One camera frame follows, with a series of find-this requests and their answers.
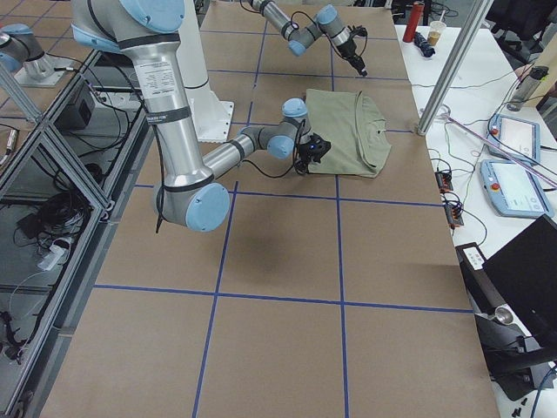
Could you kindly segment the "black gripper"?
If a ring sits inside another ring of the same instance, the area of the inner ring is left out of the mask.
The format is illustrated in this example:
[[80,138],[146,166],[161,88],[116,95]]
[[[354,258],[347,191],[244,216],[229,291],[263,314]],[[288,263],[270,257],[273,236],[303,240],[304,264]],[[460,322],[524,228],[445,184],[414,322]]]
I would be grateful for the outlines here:
[[320,164],[321,159],[331,150],[331,143],[317,133],[309,136],[309,140],[298,146],[298,172],[308,172],[312,163]]
[[366,64],[363,58],[356,53],[356,44],[351,38],[339,44],[337,52],[350,65],[355,65],[355,69],[361,77],[367,76]]

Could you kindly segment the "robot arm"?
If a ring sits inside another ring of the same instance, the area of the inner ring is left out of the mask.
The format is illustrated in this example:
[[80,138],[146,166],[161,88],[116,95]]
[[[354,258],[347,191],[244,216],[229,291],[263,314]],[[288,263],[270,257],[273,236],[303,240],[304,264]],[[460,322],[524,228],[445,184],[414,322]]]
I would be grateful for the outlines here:
[[288,48],[296,57],[302,56],[315,42],[326,38],[334,52],[358,72],[367,76],[366,63],[357,51],[356,37],[367,39],[367,30],[362,25],[350,26],[340,18],[339,11],[331,4],[325,5],[314,16],[295,10],[290,16],[275,1],[240,1],[240,6],[251,13],[265,18],[288,43]]
[[74,1],[75,40],[98,51],[122,54],[134,66],[146,120],[158,142],[161,183],[153,192],[159,221],[209,232],[230,208],[227,189],[217,179],[260,150],[292,157],[305,171],[331,145],[312,129],[305,101],[291,98],[276,126],[248,126],[233,140],[203,155],[194,128],[177,51],[178,30],[190,14],[182,1]]

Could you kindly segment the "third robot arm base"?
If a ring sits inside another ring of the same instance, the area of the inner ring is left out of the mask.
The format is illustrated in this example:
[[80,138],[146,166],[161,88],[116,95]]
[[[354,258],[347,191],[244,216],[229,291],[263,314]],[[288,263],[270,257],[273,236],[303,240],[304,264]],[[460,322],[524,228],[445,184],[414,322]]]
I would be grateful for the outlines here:
[[65,73],[75,72],[72,58],[45,52],[26,24],[1,28],[1,64],[25,87],[54,87]]

